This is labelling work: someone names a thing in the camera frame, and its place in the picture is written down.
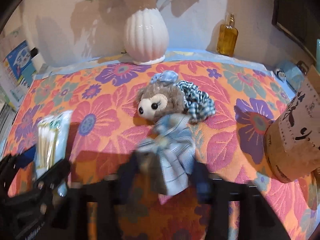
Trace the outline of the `teal unicorn pen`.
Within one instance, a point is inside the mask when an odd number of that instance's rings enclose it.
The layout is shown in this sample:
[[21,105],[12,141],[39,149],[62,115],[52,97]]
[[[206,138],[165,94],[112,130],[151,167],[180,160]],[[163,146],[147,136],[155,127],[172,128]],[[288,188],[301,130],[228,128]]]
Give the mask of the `teal unicorn pen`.
[[320,73],[320,39],[317,39],[317,50],[316,50],[316,69]]

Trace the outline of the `cotton swab packet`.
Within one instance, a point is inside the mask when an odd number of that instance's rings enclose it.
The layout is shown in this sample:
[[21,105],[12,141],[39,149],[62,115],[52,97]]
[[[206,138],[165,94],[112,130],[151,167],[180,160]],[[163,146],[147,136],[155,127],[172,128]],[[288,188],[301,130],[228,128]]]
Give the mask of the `cotton swab packet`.
[[39,179],[58,161],[65,158],[72,110],[45,116],[37,124],[35,174]]

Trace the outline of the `white ribbed vase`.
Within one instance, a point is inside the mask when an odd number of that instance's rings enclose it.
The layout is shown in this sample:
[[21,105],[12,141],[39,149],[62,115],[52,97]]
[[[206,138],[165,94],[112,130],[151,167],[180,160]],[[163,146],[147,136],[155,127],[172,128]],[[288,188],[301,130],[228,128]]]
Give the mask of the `white ribbed vase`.
[[161,63],[169,45],[167,26],[157,8],[137,10],[126,21],[124,47],[140,66]]

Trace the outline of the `blue plaid bow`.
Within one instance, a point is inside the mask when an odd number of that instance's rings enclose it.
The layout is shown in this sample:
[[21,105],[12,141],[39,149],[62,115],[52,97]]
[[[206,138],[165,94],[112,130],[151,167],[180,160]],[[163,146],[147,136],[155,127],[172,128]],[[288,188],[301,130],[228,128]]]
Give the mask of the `blue plaid bow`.
[[150,177],[153,191],[174,196],[188,187],[195,161],[195,142],[188,128],[190,116],[168,114],[153,127],[157,137],[148,137],[136,147],[140,170]]

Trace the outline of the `white desk lamp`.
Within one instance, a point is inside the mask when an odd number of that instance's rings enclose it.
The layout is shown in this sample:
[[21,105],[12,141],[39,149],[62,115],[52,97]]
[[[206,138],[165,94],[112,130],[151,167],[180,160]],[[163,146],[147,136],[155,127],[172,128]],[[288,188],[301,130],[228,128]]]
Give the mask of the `white desk lamp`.
[[22,24],[23,32],[25,35],[26,42],[28,44],[28,47],[30,49],[30,54],[31,54],[31,61],[36,69],[36,71],[39,74],[43,74],[47,68],[48,65],[46,64],[42,54],[39,51],[39,48],[35,46],[33,39],[32,39],[32,34],[28,28],[28,25],[26,23]]

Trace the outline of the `amber glass bottle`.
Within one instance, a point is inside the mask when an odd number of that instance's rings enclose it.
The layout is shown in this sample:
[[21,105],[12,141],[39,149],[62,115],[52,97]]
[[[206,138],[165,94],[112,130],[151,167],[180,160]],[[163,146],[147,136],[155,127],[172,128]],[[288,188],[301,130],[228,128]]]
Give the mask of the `amber glass bottle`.
[[221,55],[232,57],[238,38],[238,30],[235,28],[234,14],[230,14],[228,22],[220,25],[217,41],[217,52]]

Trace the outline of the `brown plush bear head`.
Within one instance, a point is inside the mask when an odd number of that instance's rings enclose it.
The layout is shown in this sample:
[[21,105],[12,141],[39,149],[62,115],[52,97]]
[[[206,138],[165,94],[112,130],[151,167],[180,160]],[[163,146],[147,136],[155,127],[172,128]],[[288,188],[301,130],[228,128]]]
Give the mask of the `brown plush bear head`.
[[156,122],[172,113],[183,113],[184,93],[174,84],[156,81],[139,90],[136,96],[137,113]]

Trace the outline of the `blue cover book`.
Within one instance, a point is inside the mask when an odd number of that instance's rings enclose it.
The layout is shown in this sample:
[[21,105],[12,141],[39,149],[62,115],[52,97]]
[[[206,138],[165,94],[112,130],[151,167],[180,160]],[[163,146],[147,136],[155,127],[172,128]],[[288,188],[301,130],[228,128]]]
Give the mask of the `blue cover book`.
[[32,84],[36,69],[31,59],[30,49],[26,41],[20,43],[6,56],[5,63],[9,64],[9,73],[18,83],[25,81],[28,86]]

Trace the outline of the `stack of books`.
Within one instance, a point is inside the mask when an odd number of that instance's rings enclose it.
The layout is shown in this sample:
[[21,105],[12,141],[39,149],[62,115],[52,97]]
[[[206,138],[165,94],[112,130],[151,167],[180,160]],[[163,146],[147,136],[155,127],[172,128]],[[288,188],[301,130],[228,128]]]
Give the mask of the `stack of books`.
[[26,41],[26,39],[20,27],[1,38],[1,93],[4,94],[6,103],[15,112],[18,112],[31,85],[28,86],[25,81],[20,83],[16,81],[13,75],[9,73],[9,64],[5,63],[5,58],[23,41]]

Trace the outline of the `dark monitor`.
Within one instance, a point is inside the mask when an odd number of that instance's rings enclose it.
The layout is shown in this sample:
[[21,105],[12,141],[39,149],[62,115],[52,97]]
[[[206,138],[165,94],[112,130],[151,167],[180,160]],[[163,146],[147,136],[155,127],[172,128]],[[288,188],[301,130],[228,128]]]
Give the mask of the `dark monitor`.
[[319,0],[274,0],[272,24],[316,58]]

